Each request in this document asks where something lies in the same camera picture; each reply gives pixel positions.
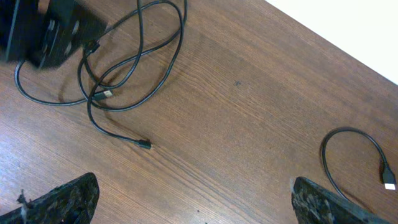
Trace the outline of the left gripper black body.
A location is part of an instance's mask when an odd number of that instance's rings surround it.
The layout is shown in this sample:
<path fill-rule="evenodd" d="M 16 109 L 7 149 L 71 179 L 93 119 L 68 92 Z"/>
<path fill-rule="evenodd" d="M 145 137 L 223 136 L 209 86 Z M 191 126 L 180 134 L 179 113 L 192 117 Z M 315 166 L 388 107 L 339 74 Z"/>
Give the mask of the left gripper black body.
<path fill-rule="evenodd" d="M 99 39 L 106 26 L 82 1 L 50 0 L 39 45 L 29 62 L 37 68 L 57 68 L 82 45 Z"/>

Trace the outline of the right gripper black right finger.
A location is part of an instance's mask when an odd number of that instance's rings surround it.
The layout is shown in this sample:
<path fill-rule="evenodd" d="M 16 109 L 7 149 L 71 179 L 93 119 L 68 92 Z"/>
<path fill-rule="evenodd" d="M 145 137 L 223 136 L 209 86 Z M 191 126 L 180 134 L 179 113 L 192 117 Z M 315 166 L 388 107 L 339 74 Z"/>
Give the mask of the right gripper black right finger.
<path fill-rule="evenodd" d="M 292 207 L 299 224 L 388 224 L 306 177 L 297 177 L 291 190 Z"/>

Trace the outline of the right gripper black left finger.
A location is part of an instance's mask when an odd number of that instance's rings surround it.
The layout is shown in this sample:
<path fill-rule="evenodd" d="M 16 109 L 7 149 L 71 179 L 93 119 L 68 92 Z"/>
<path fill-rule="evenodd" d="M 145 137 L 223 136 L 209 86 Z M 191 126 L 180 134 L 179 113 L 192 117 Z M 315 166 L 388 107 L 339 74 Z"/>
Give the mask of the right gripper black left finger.
<path fill-rule="evenodd" d="M 1 215 L 1 223 L 90 224 L 99 197 L 97 178 L 88 172 L 35 200 L 27 200 L 21 192 L 17 199 L 21 207 Z"/>

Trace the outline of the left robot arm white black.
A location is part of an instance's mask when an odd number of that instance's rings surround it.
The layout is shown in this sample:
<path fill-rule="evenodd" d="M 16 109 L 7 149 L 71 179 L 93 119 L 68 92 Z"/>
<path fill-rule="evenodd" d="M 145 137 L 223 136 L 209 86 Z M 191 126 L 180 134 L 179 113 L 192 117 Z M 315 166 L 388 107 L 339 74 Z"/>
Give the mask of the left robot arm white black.
<path fill-rule="evenodd" d="M 82 45 L 99 39 L 106 26 L 81 1 L 50 0 L 45 13 L 37 0 L 1 1 L 1 61 L 57 68 Z"/>

